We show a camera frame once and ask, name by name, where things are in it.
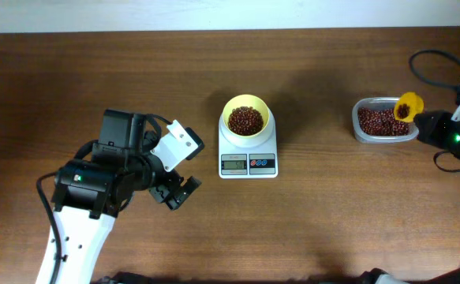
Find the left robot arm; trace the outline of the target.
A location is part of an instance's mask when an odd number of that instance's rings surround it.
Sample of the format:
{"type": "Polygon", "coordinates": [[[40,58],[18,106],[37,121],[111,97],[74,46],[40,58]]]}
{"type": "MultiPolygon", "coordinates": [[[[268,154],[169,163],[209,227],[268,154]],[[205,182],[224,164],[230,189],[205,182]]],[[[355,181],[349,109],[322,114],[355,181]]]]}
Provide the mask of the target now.
{"type": "Polygon", "coordinates": [[[50,173],[50,199],[37,180],[50,223],[38,283],[89,283],[104,242],[136,192],[147,191],[175,211],[200,186],[200,180],[183,178],[175,168],[200,153],[204,142],[176,120],[167,122],[163,134],[163,120],[157,114],[106,110],[99,138],[50,173]]]}

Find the yellow measuring scoop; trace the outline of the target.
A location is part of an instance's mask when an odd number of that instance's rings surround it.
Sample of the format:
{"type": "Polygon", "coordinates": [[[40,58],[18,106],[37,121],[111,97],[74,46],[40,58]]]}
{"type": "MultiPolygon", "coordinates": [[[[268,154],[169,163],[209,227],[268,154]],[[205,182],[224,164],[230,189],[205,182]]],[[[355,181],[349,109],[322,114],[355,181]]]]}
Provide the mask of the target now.
{"type": "Polygon", "coordinates": [[[394,116],[395,116],[395,111],[396,108],[401,105],[401,104],[406,104],[410,107],[410,113],[407,118],[404,120],[397,120],[396,117],[395,119],[397,121],[402,121],[402,122],[413,122],[413,119],[417,114],[421,114],[424,111],[424,100],[415,92],[407,92],[403,94],[399,99],[398,102],[395,104],[394,107],[394,116]]]}

